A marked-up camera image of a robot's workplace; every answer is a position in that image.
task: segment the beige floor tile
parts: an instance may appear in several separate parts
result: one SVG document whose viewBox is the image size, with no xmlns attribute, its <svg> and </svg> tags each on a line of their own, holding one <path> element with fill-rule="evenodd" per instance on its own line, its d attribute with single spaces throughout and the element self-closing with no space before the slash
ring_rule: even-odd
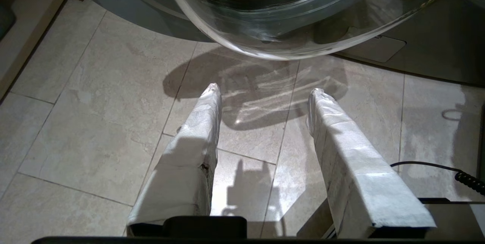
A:
<svg viewBox="0 0 485 244">
<path fill-rule="evenodd" d="M 175 135 L 208 84 L 221 88 L 219 148 L 275 163 L 298 62 L 265 61 L 198 44 L 164 132 Z"/>
<path fill-rule="evenodd" d="M 259 238 L 274 175 L 273 164 L 218 152 L 211 215 L 242 216 L 248 237 Z"/>
<path fill-rule="evenodd" d="M 305 116 L 310 91 L 323 88 L 352 118 L 388 163 L 399 159 L 404 75 L 334 56 L 304 59 L 291 109 Z"/>
<path fill-rule="evenodd" d="M 428 161 L 476 175 L 485 89 L 406 75 L 401 161 Z M 454 180 L 455 172 L 402 165 L 401 177 L 418 197 L 484 201 Z"/>
<path fill-rule="evenodd" d="M 132 205 L 195 45 L 107 13 L 20 170 Z"/>
<path fill-rule="evenodd" d="M 12 93 L 0 105 L 0 198 L 51 108 L 52 104 Z"/>
<path fill-rule="evenodd" d="M 150 175 L 153 172 L 153 169 L 157 165 L 157 163 L 160 161 L 160 157 L 163 154 L 163 151 L 165 151 L 165 147 L 167 147 L 168 143 L 172 140 L 173 137 L 162 134 L 160 137 L 160 142 L 158 143 L 158 147 L 156 148 L 155 154 L 153 155 L 153 159 L 150 163 L 150 168 L 147 171 L 147 175 L 145 176 L 145 180 L 143 181 L 143 185 L 141 189 L 145 186 L 147 181 L 150 179 Z"/>
<path fill-rule="evenodd" d="M 305 116 L 296 116 L 286 124 L 262 237 L 322 237 L 324 231 L 310 236 L 302 235 L 300 230 L 304 226 L 318 227 L 307 222 L 325 199 L 325 183 L 313 138 Z"/>
<path fill-rule="evenodd" d="M 105 12 L 91 0 L 67 0 L 12 91 L 54 103 Z"/>
<path fill-rule="evenodd" d="M 45 236 L 119 236 L 129 206 L 17 174 L 0 201 L 0 242 Z"/>
</svg>

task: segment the coiled cable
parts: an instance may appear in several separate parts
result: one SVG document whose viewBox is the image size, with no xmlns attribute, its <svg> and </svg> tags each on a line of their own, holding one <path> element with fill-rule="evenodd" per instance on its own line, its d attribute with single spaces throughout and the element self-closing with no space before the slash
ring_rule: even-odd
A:
<svg viewBox="0 0 485 244">
<path fill-rule="evenodd" d="M 400 161 L 398 163 L 391 164 L 391 167 L 402 165 L 402 164 L 422 164 L 422 165 L 434 166 L 434 167 L 458 172 L 454 177 L 455 180 L 461 182 L 462 184 L 465 184 L 466 186 L 470 187 L 471 189 L 485 196 L 485 183 L 458 168 L 448 167 L 448 166 L 435 164 L 435 163 L 426 163 L 425 161 Z"/>
</svg>

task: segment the washing machine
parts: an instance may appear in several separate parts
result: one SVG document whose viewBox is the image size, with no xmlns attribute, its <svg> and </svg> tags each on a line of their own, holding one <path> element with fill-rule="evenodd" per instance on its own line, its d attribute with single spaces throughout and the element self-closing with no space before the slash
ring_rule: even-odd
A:
<svg viewBox="0 0 485 244">
<path fill-rule="evenodd" d="M 262 59 L 337 54 L 485 85 L 485 0 L 93 0 L 169 36 Z"/>
</svg>

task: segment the floor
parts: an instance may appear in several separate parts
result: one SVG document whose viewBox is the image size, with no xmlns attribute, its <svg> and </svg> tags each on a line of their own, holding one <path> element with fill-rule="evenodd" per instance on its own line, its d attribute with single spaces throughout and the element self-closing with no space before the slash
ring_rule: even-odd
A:
<svg viewBox="0 0 485 244">
<path fill-rule="evenodd" d="M 388 163 L 476 172 L 484 89 L 333 56 L 254 59 L 68 0 L 0 105 L 0 242 L 123 235 L 144 180 L 211 82 L 224 105 L 211 214 L 244 216 L 249 237 L 321 233 L 309 220 L 326 193 L 305 126 L 315 87 Z M 449 171 L 399 173 L 419 197 L 483 201 Z"/>
</svg>

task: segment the white paper wrapping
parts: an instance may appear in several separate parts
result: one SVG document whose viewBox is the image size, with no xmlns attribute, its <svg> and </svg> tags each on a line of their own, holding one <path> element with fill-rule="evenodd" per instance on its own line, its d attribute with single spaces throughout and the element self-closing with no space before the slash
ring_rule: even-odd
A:
<svg viewBox="0 0 485 244">
<path fill-rule="evenodd" d="M 435 227 L 429 211 L 322 89 L 310 93 L 308 128 L 322 154 L 339 238 L 366 238 L 380 227 Z"/>
<path fill-rule="evenodd" d="M 128 225 L 162 225 L 173 216 L 211 213 L 221 115 L 221 93 L 213 83 L 163 152 L 128 216 Z"/>
</svg>

